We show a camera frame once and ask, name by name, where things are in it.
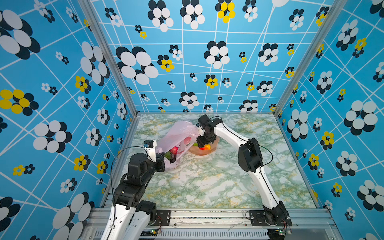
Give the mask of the orange yellow mango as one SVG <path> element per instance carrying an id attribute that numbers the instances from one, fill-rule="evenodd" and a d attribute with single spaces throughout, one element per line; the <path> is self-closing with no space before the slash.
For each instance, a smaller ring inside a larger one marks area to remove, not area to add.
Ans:
<path id="1" fill-rule="evenodd" d="M 211 145 L 205 145 L 204 147 L 201 147 L 200 150 L 202 151 L 209 151 L 211 149 Z"/>

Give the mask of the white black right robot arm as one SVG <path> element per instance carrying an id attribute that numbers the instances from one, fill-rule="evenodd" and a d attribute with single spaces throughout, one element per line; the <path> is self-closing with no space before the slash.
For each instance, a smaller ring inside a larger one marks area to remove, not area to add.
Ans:
<path id="1" fill-rule="evenodd" d="M 270 226 L 284 223 L 291 227 L 291 217 L 279 199 L 268 180 L 263 163 L 261 146 L 257 139 L 246 138 L 228 127 L 220 117 L 210 118 L 203 115 L 198 119 L 197 124 L 199 136 L 197 137 L 198 147 L 202 148 L 213 143 L 217 138 L 223 139 L 234 147 L 238 148 L 238 164 L 247 172 L 254 181 L 262 199 L 264 209 L 264 221 Z"/>

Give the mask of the dark purple grape bunch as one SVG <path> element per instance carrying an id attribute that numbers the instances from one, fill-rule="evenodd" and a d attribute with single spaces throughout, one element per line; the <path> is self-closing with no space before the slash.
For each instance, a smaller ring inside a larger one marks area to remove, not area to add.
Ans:
<path id="1" fill-rule="evenodd" d="M 170 151 L 164 154 L 165 159 L 169 160 L 170 164 L 176 161 L 177 156 L 171 153 Z"/>

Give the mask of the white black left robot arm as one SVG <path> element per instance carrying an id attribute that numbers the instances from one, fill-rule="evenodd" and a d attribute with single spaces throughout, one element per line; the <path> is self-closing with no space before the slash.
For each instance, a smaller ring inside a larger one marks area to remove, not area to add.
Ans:
<path id="1" fill-rule="evenodd" d="M 156 172 L 164 172 L 164 153 L 149 157 L 131 156 L 128 172 L 114 191 L 113 205 L 102 240 L 138 240 L 147 225 L 155 221 L 156 203 L 143 201 L 148 183 Z"/>

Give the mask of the pink printed plastic bag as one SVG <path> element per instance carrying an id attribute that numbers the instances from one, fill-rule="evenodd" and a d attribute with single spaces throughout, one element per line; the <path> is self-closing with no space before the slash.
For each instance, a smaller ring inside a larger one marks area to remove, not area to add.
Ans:
<path id="1" fill-rule="evenodd" d="M 188 121 L 178 121 L 173 124 L 167 134 L 157 141 L 156 153 L 170 151 L 177 156 L 176 161 L 170 164 L 165 159 L 166 170 L 177 168 L 182 156 L 189 150 L 200 134 L 196 125 Z"/>

